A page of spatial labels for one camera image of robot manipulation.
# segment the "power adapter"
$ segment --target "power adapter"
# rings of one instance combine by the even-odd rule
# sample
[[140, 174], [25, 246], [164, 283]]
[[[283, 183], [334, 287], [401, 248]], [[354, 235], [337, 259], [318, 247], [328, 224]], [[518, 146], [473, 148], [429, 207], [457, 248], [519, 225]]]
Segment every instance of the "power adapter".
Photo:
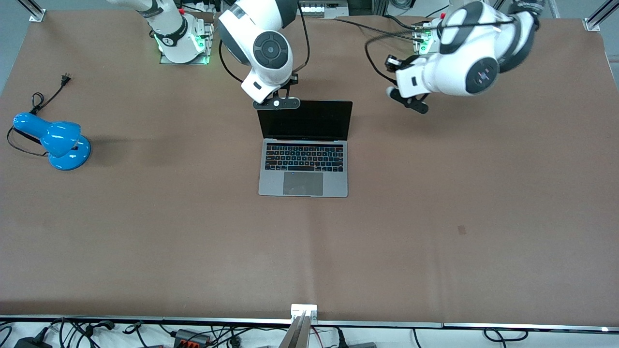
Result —
[[188, 330], [178, 330], [175, 335], [174, 346], [182, 348], [206, 348], [209, 337], [204, 334], [197, 334]]
[[51, 348], [51, 345], [40, 342], [34, 337], [24, 337], [20, 338], [17, 343], [15, 343], [15, 348]]

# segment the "laptop keyboard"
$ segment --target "laptop keyboard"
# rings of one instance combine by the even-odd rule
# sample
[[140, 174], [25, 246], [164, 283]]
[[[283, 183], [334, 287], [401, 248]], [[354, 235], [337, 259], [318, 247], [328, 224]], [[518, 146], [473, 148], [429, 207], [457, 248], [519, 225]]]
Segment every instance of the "laptop keyboard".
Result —
[[344, 146], [267, 143], [265, 170], [343, 172]]

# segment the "lamp base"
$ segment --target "lamp base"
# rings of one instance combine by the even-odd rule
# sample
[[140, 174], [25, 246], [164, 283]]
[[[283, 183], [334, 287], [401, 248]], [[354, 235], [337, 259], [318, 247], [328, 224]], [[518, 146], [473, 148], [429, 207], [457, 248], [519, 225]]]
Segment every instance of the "lamp base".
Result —
[[48, 155], [52, 167], [59, 170], [73, 170], [88, 160], [90, 157], [90, 141], [84, 136], [80, 136], [77, 144], [66, 155], [54, 157]]

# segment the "laptop screen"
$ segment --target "laptop screen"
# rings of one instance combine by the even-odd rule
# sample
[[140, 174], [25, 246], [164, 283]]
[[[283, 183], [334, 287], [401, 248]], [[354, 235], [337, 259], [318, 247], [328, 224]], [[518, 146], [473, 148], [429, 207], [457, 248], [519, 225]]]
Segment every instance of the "laptop screen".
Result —
[[302, 100], [294, 110], [258, 110], [262, 136], [291, 140], [346, 140], [352, 102]]

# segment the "keyboard key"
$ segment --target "keyboard key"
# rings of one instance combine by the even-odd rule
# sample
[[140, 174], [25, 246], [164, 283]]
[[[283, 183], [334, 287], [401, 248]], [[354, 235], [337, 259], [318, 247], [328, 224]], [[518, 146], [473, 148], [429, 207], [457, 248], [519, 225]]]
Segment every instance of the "keyboard key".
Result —
[[306, 167], [306, 166], [301, 166], [301, 165], [293, 165], [293, 166], [288, 166], [288, 170], [294, 170], [297, 172], [313, 172], [314, 171], [314, 167]]

